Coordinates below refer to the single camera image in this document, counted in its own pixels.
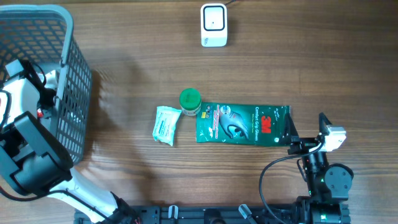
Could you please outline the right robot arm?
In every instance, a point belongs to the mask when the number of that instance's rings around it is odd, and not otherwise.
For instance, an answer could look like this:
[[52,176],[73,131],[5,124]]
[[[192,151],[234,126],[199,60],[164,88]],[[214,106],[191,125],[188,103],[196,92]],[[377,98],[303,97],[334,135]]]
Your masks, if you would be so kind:
[[325,114],[318,117],[319,133],[315,138],[301,138],[289,114],[285,115],[282,139],[290,144],[288,155],[302,161],[300,173],[308,187],[308,197],[298,197],[289,223],[349,224],[349,198],[354,173],[346,165],[330,164],[326,154],[338,149],[346,139],[346,130],[333,125]]

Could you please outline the white teal wipes pack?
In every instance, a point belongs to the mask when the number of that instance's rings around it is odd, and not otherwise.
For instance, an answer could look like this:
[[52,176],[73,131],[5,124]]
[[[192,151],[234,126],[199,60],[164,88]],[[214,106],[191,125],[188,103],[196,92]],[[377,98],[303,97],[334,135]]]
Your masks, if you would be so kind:
[[157,107],[155,125],[152,132],[155,141],[160,141],[170,146],[174,145],[175,130],[181,113],[182,110],[169,106]]

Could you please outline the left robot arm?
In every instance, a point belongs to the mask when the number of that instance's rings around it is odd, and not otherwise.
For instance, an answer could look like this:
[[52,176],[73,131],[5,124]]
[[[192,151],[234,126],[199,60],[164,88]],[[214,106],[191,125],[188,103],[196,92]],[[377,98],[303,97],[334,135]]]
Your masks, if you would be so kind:
[[56,91],[47,88],[45,72],[28,60],[6,65],[9,79],[1,85],[1,176],[17,202],[45,197],[61,200],[92,223],[139,223],[123,199],[97,187],[73,167],[67,149],[38,119],[38,109],[55,105]]

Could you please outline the green lid jar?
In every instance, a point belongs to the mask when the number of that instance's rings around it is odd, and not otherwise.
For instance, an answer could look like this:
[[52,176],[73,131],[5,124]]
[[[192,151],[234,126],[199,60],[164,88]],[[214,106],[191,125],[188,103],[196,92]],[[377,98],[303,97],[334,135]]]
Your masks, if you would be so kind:
[[201,94],[194,88],[184,89],[179,98],[182,113],[187,116],[196,116],[201,109]]

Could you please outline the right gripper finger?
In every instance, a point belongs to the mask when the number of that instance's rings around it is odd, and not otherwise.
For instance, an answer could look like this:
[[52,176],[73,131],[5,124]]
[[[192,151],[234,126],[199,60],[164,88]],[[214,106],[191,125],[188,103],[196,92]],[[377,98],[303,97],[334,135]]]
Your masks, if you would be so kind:
[[330,122],[330,120],[326,117],[326,115],[323,112],[321,112],[319,114],[318,122],[319,122],[319,132],[322,135],[327,135],[328,134],[327,126],[332,125],[332,123]]
[[299,134],[294,125],[290,113],[284,116],[284,125],[281,135],[279,137],[279,144],[292,144],[299,140]]

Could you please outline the green 3M gloves package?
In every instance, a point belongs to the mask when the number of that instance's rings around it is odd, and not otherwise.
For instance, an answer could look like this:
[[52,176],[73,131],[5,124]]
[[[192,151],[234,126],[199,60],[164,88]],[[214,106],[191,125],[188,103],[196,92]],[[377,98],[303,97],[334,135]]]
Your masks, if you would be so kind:
[[202,103],[197,114],[197,143],[217,142],[283,146],[284,118],[290,106]]

